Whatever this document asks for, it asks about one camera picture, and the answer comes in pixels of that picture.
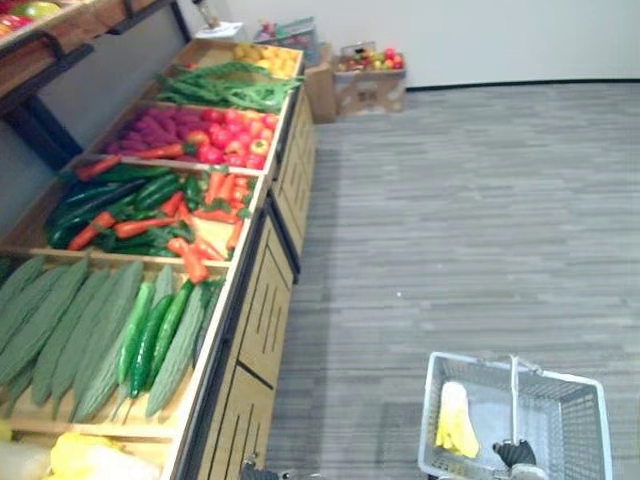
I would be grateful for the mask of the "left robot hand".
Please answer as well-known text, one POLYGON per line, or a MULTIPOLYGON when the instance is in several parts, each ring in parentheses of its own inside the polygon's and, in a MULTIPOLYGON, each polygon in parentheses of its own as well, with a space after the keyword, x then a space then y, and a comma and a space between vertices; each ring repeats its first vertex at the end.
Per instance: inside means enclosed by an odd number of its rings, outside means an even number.
POLYGON ((257 467, 257 455, 252 453, 242 463, 240 480, 280 480, 277 472, 257 467))

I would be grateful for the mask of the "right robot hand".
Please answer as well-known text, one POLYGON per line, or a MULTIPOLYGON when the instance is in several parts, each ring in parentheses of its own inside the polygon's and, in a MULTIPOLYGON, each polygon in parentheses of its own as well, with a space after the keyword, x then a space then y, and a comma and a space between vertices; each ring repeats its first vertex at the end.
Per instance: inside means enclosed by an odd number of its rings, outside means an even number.
POLYGON ((505 440, 492 445, 492 450, 496 453, 507 468, 515 465, 536 465, 537 460, 534 451, 526 440, 519 440, 515 443, 505 440))

